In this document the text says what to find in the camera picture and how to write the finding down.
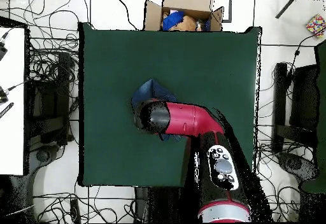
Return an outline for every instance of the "white floor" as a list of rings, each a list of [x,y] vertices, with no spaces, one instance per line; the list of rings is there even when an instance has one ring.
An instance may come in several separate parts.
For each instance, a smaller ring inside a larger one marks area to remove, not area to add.
[[[118,0],[45,0],[45,9],[41,15],[34,15],[34,21],[30,13],[26,13],[25,18],[31,23],[49,26],[49,16],[47,14],[53,12],[57,8],[63,6],[60,10],[67,10],[60,12],[50,17],[50,25],[53,28],[54,38],[65,38],[67,34],[72,33],[78,37],[77,21],[91,22],[96,29],[133,29],[127,21],[127,14],[124,6]],[[129,18],[138,29],[143,28],[143,15],[145,0],[122,0],[129,10]],[[157,4],[161,4],[162,0],[151,0]],[[317,13],[326,17],[325,0],[297,0],[288,10],[279,18],[275,19],[276,14],[282,9],[288,0],[232,0],[232,22],[223,23],[224,31],[244,32],[249,26],[262,27],[262,56],[261,56],[261,78],[260,88],[268,88],[273,83],[271,73],[276,63],[278,62],[292,62],[294,52],[297,45],[310,32],[305,28],[305,24]],[[0,0],[0,16],[9,17],[6,9],[8,8],[8,0]],[[14,20],[24,21],[21,17],[23,10],[18,8],[26,8],[29,5],[29,0],[10,0],[10,18]],[[43,0],[34,0],[31,3],[32,11],[40,13],[43,8]],[[213,9],[220,6],[225,7],[224,19],[229,19],[229,0],[215,0]],[[69,29],[73,31],[63,31],[54,28]],[[37,27],[31,27],[31,36],[34,38],[42,38],[42,33]],[[301,48],[301,53],[298,56],[295,66],[305,66],[314,64],[315,55],[313,46],[321,42],[322,39],[311,38],[304,42]],[[78,90],[74,91],[74,96],[78,95]],[[261,92],[260,106],[272,101],[273,90]],[[259,111],[259,116],[267,116],[272,112],[272,104],[267,105]],[[78,111],[74,113],[71,119],[78,119]],[[260,118],[259,124],[271,125],[271,116],[267,118]],[[78,122],[71,122],[71,127],[75,138],[78,141]],[[260,130],[267,135],[270,135],[270,127],[261,127]],[[263,134],[259,134],[259,139],[268,139]],[[277,164],[269,162],[261,164],[260,171],[265,177],[270,178],[276,187],[276,190],[282,186],[297,186],[293,176],[283,172]],[[74,184],[78,175],[78,145],[75,142],[69,143],[66,147],[64,156],[51,163],[49,166],[42,168],[34,183],[34,195],[56,194],[64,192],[74,192]],[[274,194],[273,188],[268,181],[262,181],[262,186],[266,195]],[[97,194],[98,186],[93,186],[90,191],[90,204],[94,205],[94,197]],[[76,187],[77,195],[85,198],[87,202],[87,188],[80,186]],[[285,202],[294,200],[299,202],[299,196],[293,190],[284,190],[280,195]],[[96,199],[96,206],[98,209],[110,207],[117,213],[118,218],[125,214],[124,204],[130,204],[129,200],[112,200],[110,198],[126,198],[134,197],[134,189],[131,187],[114,187],[102,186]],[[271,207],[274,208],[275,198],[271,197]],[[36,213],[42,212],[44,208],[53,201],[53,199],[34,199]],[[80,204],[81,214],[87,213],[86,205]],[[114,214],[109,211],[103,211],[103,216],[107,221],[115,219]],[[45,214],[46,220],[53,220],[54,216],[51,213]],[[291,220],[295,220],[295,215],[291,215]],[[103,220],[99,216],[95,216],[91,223],[102,223]],[[126,216],[121,222],[132,222],[130,216]]]

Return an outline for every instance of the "cable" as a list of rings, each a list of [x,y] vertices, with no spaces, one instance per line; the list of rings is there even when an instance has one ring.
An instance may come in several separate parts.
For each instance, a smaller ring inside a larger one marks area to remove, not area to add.
[[[16,211],[16,212],[13,212],[13,213],[7,214],[6,216],[11,216],[11,215],[14,215],[14,214],[17,214],[17,213],[23,212],[23,211],[25,211],[25,210],[28,210],[28,209],[34,207],[34,206],[35,206],[35,204],[33,204],[33,205],[29,206],[29,207],[23,208],[23,209],[21,209],[21,210],[18,210],[18,211]]]
[[[139,29],[137,29],[137,27],[135,27],[135,26],[130,22],[130,20],[129,20],[129,12],[128,12],[128,8],[127,8],[127,6],[125,5],[125,3],[124,3],[122,0],[119,0],[119,1],[121,2],[122,5],[125,6],[125,10],[127,11],[128,23],[130,23],[130,24],[133,26],[133,28],[135,28],[135,30],[138,31]]]

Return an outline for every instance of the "blue cloth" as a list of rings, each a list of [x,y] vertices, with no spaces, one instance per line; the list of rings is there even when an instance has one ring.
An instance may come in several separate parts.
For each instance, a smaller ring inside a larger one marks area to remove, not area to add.
[[[208,19],[207,22],[205,23],[205,31],[210,31],[211,30],[211,20]]]
[[[168,15],[165,19],[163,19],[163,30],[168,31],[176,24],[182,22],[182,20],[183,20],[183,11],[177,11],[175,13]]]
[[[133,110],[136,109],[140,102],[148,99],[158,99],[160,101],[176,102],[176,96],[173,95],[168,89],[162,87],[154,79],[150,79],[143,85],[141,85],[132,95],[131,105]],[[181,137],[179,135],[173,135],[173,137],[179,141]],[[163,141],[169,139],[169,134],[161,134]]]

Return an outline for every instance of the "black stand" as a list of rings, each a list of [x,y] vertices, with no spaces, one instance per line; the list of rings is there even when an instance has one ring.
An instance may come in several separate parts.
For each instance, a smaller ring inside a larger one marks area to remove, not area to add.
[[[294,2],[295,0],[289,0],[288,3],[283,7],[283,9],[275,16],[275,18],[279,19],[284,11]]]
[[[287,64],[277,63],[274,85],[274,116],[271,148],[274,152],[283,150],[284,138],[316,148],[317,98],[316,65],[298,67],[294,75],[291,126],[285,125],[285,103],[287,99]]]

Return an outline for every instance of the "black cable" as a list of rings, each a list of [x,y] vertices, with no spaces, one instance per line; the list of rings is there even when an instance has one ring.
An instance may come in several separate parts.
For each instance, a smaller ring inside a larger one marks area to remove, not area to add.
[[[135,27],[135,26],[130,22],[130,20],[129,20],[129,12],[128,12],[128,8],[127,8],[127,6],[125,5],[125,3],[124,3],[122,0],[119,0],[119,1],[121,2],[122,5],[125,6],[125,10],[127,11],[128,23],[130,23],[130,24],[133,26],[133,28],[135,28],[135,30],[138,31],[139,29],[137,29],[137,27]]]
[[[87,10],[87,22],[89,23],[89,7],[87,5],[86,0],[84,0],[84,2],[85,2],[86,10]]]

